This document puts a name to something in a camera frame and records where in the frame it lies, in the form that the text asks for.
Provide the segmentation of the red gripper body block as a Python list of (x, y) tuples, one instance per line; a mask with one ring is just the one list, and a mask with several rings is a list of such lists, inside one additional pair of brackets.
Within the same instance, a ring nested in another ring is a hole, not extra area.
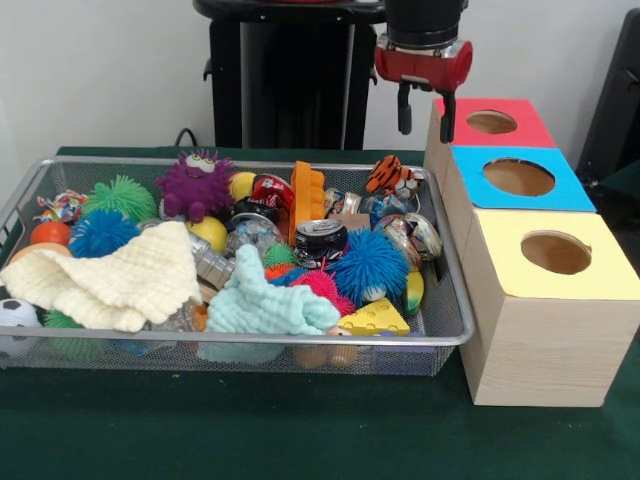
[(439, 49), (411, 50), (393, 44), (386, 34), (377, 39), (374, 63), (384, 80), (428, 85), (439, 93), (455, 92), (469, 74), (473, 46), (457, 39)]

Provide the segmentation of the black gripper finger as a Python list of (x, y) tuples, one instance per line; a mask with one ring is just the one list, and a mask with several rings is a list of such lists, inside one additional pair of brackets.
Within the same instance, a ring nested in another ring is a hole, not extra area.
[(412, 132), (412, 111), (409, 103), (410, 84), (401, 82), (397, 93), (397, 125), (401, 134)]
[(443, 91), (441, 93), (444, 113), (441, 118), (440, 141), (451, 143), (455, 134), (456, 99), (454, 91)]

